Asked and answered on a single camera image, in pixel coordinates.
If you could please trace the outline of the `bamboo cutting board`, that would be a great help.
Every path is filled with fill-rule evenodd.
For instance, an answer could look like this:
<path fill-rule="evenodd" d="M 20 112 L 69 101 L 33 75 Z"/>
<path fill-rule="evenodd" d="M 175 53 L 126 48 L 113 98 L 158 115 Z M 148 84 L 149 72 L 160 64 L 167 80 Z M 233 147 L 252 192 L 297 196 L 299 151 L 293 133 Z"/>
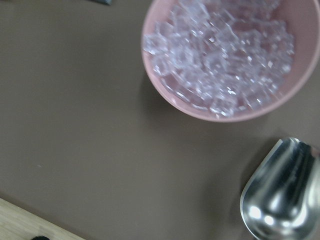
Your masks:
<path fill-rule="evenodd" d="M 0 200 L 0 238 L 2 240 L 81 240 L 82 238 L 4 199 Z"/>

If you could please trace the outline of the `pink bowl with ice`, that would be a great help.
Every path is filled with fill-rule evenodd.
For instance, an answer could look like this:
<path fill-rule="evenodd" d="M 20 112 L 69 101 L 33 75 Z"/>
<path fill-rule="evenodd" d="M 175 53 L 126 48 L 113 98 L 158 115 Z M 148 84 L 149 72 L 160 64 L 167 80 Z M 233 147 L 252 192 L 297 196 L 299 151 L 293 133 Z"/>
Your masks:
<path fill-rule="evenodd" d="M 141 51 L 156 90 L 211 122 L 267 114 L 294 96 L 320 57 L 317 0 L 154 0 Z"/>

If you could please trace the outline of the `steel ice scoop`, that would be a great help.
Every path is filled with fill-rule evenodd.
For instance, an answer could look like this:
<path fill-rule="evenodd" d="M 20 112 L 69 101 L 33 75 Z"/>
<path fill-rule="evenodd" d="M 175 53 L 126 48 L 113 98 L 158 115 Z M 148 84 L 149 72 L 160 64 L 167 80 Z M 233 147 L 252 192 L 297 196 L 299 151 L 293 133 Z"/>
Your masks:
<path fill-rule="evenodd" d="M 280 139 L 240 196 L 241 218 L 257 240 L 309 240 L 320 224 L 320 151 Z"/>

